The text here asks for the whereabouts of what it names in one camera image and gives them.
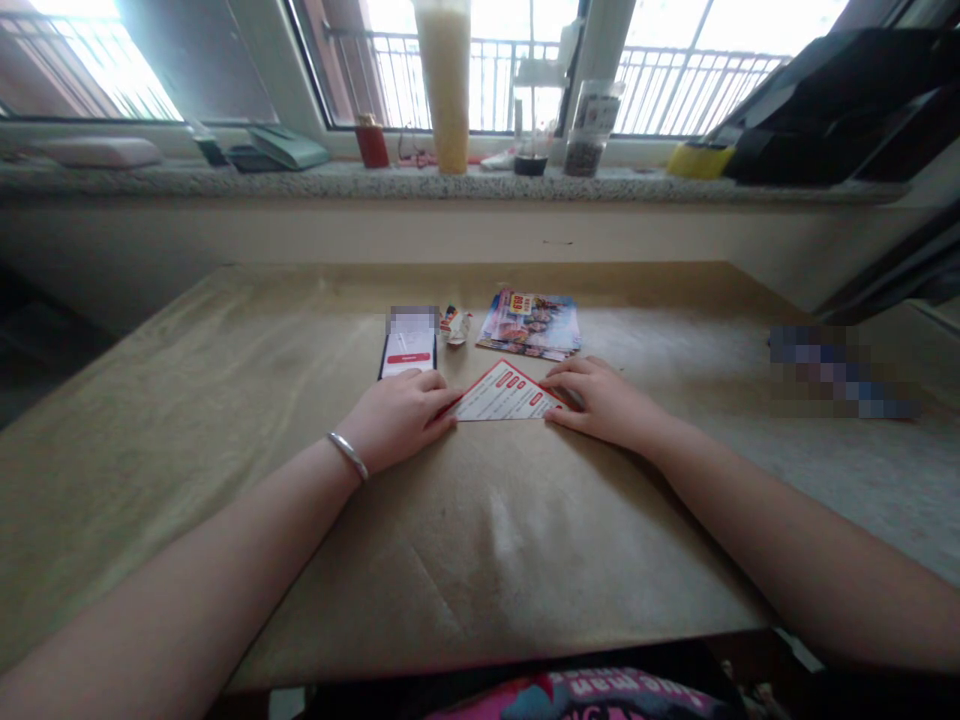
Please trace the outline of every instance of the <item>granite window sill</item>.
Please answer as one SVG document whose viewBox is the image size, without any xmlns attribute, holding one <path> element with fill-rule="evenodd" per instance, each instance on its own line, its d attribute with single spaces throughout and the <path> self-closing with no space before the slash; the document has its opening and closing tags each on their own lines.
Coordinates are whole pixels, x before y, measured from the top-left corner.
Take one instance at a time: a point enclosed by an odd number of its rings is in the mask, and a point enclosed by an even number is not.
<svg viewBox="0 0 960 720">
<path fill-rule="evenodd" d="M 831 188 L 745 187 L 609 168 L 596 178 L 571 178 L 548 168 L 541 178 L 512 172 L 443 176 L 436 168 L 366 170 L 331 162 L 304 172 L 243 175 L 192 161 L 140 170 L 65 170 L 45 161 L 0 166 L 0 197 L 332 198 L 387 200 L 541 200 L 697 204 L 882 205 L 909 186 L 849 181 Z"/>
</svg>

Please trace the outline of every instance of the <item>small bottle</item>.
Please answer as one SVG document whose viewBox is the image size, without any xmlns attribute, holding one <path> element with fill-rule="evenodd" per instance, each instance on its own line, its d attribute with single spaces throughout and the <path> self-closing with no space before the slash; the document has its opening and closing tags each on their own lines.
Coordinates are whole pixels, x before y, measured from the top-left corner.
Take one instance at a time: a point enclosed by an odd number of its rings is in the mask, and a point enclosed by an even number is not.
<svg viewBox="0 0 960 720">
<path fill-rule="evenodd" d="M 372 113 L 357 116 L 357 144 L 365 168 L 390 167 L 387 155 L 387 141 L 383 137 L 383 127 Z"/>
</svg>

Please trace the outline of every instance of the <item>bangle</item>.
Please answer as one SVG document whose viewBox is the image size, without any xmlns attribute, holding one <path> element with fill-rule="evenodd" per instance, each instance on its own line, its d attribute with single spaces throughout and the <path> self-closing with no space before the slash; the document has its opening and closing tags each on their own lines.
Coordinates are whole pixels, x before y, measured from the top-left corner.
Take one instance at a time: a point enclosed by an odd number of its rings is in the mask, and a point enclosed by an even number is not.
<svg viewBox="0 0 960 720">
<path fill-rule="evenodd" d="M 363 460 L 357 455 L 357 451 L 337 433 L 327 433 L 327 437 L 330 438 L 330 442 L 346 456 L 347 460 L 353 463 L 353 467 L 356 469 L 357 474 L 360 475 L 360 479 L 366 484 L 367 480 L 370 479 L 370 471 L 367 470 L 367 466 L 363 464 Z"/>
</svg>

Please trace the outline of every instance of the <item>window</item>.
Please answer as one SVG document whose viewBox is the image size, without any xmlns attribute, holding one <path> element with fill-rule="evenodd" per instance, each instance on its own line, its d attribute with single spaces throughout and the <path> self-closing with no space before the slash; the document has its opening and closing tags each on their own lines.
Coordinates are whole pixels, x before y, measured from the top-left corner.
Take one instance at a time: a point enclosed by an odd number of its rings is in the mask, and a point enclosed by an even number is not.
<svg viewBox="0 0 960 720">
<path fill-rule="evenodd" d="M 825 35 L 847 0 L 637 0 L 614 132 L 699 136 Z"/>
<path fill-rule="evenodd" d="M 277 120 L 223 0 L 2 0 L 0 53 L 10 117 Z"/>
<path fill-rule="evenodd" d="M 470 129 L 513 129 L 513 77 L 526 57 L 557 59 L 580 0 L 484 0 L 471 6 Z M 430 129 L 409 0 L 300 0 L 301 27 L 335 127 L 373 113 L 388 128 Z"/>
<path fill-rule="evenodd" d="M 576 48 L 561 120 L 572 114 L 583 80 L 622 81 L 604 161 L 663 162 L 677 138 L 712 129 L 835 25 L 880 25 L 894 15 L 932 24 L 917 18 L 940 17 L 947 5 L 473 0 L 472 152 L 510 143 L 518 62 L 557 58 L 571 23 Z M 410 0 L 0 0 L 5 141 L 135 133 L 170 156 L 195 157 L 182 126 L 198 119 L 225 144 L 245 141 L 246 125 L 282 123 L 335 156 L 357 157 L 352 130 L 361 113 L 375 114 L 391 143 L 406 129 L 430 129 Z M 417 142 L 430 147 L 429 136 Z M 554 143 L 555 151 L 562 147 Z"/>
</svg>

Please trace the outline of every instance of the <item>red button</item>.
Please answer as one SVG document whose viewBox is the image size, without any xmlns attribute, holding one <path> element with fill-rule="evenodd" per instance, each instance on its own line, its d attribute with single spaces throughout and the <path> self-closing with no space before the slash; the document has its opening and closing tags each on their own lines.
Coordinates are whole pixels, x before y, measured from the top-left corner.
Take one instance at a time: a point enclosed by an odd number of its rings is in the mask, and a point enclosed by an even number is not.
<svg viewBox="0 0 960 720">
<path fill-rule="evenodd" d="M 411 353 L 410 355 L 391 355 L 387 358 L 387 365 L 396 365 L 404 362 L 425 362 L 430 359 L 430 353 Z"/>
</svg>

